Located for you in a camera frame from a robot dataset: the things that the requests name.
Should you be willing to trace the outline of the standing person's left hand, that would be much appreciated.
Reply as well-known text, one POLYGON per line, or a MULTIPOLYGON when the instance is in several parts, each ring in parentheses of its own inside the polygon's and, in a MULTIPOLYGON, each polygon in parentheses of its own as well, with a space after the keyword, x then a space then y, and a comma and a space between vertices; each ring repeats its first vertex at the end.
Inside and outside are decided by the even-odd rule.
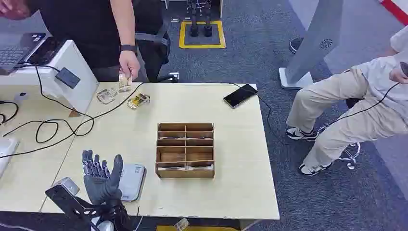
POLYGON ((140 63, 133 51, 121 51, 119 55, 119 63, 122 72, 129 79, 136 79, 140 70, 140 63))

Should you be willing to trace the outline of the standing person's right hand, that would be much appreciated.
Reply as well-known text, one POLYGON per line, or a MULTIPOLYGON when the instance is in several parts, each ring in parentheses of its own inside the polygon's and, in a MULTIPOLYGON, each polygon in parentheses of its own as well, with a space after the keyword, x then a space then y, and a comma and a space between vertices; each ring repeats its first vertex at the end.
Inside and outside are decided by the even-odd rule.
POLYGON ((0 0, 0 16, 9 20, 23 20, 31 16, 26 0, 0 0))

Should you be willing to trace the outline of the seated person's hand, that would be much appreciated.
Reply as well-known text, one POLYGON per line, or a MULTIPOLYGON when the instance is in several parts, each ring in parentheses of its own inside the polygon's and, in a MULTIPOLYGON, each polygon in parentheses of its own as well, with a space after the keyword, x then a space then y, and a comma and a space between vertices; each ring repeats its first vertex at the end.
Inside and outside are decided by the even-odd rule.
POLYGON ((400 69, 393 69, 389 73, 389 79, 393 82, 397 82, 400 84, 407 84, 408 83, 408 77, 400 70, 400 69))

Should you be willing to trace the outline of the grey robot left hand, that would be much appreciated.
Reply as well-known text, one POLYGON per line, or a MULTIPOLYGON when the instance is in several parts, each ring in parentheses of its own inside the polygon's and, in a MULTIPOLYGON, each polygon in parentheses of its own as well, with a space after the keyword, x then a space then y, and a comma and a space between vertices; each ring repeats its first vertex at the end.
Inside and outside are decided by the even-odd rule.
POLYGON ((100 156, 93 154, 92 150, 84 150, 82 166, 84 184, 92 204, 100 205, 121 199, 119 183, 123 170, 123 158, 120 154, 115 156, 113 169, 109 171, 106 160, 101 161, 100 156))

